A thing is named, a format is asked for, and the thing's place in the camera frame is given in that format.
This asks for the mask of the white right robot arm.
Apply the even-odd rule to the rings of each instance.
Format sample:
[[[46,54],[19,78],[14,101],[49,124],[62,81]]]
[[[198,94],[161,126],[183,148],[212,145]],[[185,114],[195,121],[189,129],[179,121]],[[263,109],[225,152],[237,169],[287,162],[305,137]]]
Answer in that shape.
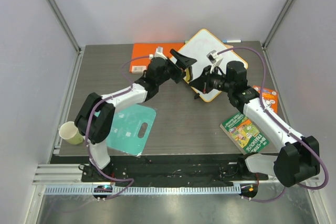
[[[264,155],[254,151],[239,161],[237,173],[250,179],[255,173],[275,176],[282,185],[291,187],[320,173],[319,143],[291,129],[274,111],[266,108],[260,94],[247,81],[247,70],[240,61],[226,65],[226,73],[203,69],[189,85],[202,93],[226,92],[230,104],[247,116],[276,147],[278,154]]]

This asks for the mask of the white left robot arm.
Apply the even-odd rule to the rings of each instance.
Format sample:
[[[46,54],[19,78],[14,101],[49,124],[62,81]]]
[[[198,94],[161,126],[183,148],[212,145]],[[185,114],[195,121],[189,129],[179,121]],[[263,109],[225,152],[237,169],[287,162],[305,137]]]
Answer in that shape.
[[[106,139],[114,114],[150,100],[158,93],[159,86],[170,79],[175,83],[181,82],[186,76],[186,69],[197,62],[174,49],[170,53],[172,58],[166,57],[163,49],[158,47],[150,56],[150,63],[142,76],[127,88],[106,95],[93,92],[84,101],[74,124],[87,142],[89,161],[95,166],[93,174],[98,180],[105,182],[112,174]]]

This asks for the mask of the yellow round whiteboard eraser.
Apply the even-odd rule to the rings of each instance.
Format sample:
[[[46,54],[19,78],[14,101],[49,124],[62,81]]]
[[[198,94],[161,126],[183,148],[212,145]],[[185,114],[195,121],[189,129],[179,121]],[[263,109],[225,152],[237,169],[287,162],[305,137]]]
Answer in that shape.
[[[190,81],[193,80],[193,72],[192,72],[192,67],[188,67],[186,70],[185,70],[185,81],[187,83],[189,83]]]

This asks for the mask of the yellow-framed whiteboard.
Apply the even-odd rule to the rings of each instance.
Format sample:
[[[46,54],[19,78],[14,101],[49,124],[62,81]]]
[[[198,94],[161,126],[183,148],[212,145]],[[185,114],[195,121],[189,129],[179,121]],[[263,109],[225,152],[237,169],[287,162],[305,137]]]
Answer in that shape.
[[[207,55],[213,50],[220,52],[225,49],[228,49],[228,45],[222,43],[208,30],[201,29],[178,52],[184,56],[197,60],[197,62],[191,66],[191,75],[194,80],[201,75],[205,67],[211,65]],[[219,67],[222,69],[223,73],[226,73],[226,64],[230,61],[240,61],[244,64],[246,69],[248,68],[248,63],[233,51],[223,53],[221,56],[223,57],[223,60]],[[204,102],[211,102],[221,93],[220,91],[212,90],[208,94],[203,94],[203,89],[201,91],[196,88],[192,89],[200,94],[199,96]]]

